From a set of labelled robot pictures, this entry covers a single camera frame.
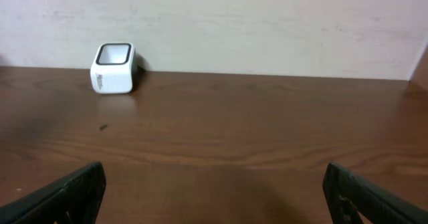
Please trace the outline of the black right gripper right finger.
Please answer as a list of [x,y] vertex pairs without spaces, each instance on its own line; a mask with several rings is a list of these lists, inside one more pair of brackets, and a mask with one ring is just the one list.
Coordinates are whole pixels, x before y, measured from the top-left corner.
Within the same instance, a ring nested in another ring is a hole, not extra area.
[[334,224],[371,223],[426,224],[427,212],[398,196],[330,162],[322,183]]

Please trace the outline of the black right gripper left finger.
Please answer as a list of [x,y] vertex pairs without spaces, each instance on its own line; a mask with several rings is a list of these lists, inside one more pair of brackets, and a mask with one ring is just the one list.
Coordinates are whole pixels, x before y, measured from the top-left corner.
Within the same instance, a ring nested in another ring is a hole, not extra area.
[[1,207],[2,223],[95,223],[106,175],[100,161]]

